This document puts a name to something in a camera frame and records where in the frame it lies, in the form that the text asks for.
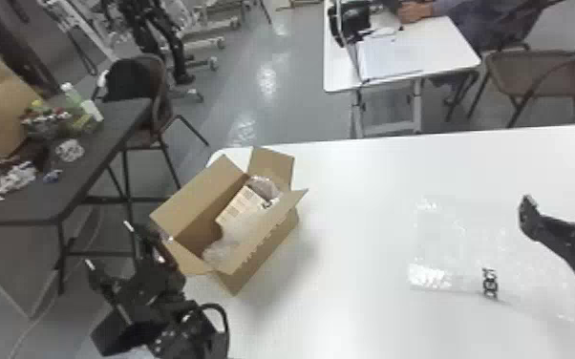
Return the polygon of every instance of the paper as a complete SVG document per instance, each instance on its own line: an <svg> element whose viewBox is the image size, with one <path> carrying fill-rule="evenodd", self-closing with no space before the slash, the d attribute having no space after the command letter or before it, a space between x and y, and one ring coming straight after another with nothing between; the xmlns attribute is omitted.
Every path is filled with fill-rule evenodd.
<svg viewBox="0 0 575 359"><path fill-rule="evenodd" d="M397 34L367 37L356 44L361 80L420 73L416 48Z"/></svg>

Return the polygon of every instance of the bottle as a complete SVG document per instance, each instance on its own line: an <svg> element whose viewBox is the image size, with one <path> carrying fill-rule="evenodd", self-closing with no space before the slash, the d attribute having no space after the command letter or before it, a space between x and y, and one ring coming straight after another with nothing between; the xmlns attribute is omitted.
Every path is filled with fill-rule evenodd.
<svg viewBox="0 0 575 359"><path fill-rule="evenodd" d="M65 96L67 97L67 99L69 99L69 102L71 102L72 106L74 107L78 107L80 106L80 103L82 102L82 96L78 93L78 91L74 88L74 86L69 83L63 83L62 85L60 85L60 90L62 90L63 93L65 93Z"/></svg>
<svg viewBox="0 0 575 359"><path fill-rule="evenodd" d="M82 107L87 114L92 115L97 122L102 122L105 118L91 99L82 101L82 103L80 103L80 107Z"/></svg>

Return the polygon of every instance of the small box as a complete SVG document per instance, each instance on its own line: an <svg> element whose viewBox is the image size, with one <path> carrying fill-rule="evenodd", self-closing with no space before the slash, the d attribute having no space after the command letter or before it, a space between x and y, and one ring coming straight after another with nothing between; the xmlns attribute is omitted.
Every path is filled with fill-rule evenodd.
<svg viewBox="0 0 575 359"><path fill-rule="evenodd" d="M164 243L179 271L185 275L213 272L236 295L299 221L295 207L308 190L290 189L293 165L291 156L254 148L245 173L221 156L152 212L150 218L173 238ZM270 178L283 195L267 209L264 220L250 228L249 238L212 267L202 260L202 252L223 235L216 218L250 176Z"/></svg>

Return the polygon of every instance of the water bottle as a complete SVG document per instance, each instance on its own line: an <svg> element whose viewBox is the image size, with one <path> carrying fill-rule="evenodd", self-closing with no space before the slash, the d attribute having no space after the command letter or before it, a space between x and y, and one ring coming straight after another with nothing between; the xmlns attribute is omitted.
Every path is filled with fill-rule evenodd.
<svg viewBox="0 0 575 359"><path fill-rule="evenodd" d="M69 82L63 83L60 86L60 90L62 90L62 92L65 93L65 96L67 97L67 99L69 99L72 106L74 107L80 106L80 103L82 102L82 96L78 93L78 91L74 88L74 86L71 83Z"/></svg>

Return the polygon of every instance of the caster wheel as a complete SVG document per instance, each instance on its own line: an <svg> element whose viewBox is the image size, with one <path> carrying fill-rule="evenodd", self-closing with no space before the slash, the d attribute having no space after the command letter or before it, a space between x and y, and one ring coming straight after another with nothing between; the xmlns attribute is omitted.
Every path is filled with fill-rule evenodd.
<svg viewBox="0 0 575 359"><path fill-rule="evenodd" d="M209 58L209 70L217 71L219 70L219 60L216 57Z"/></svg>

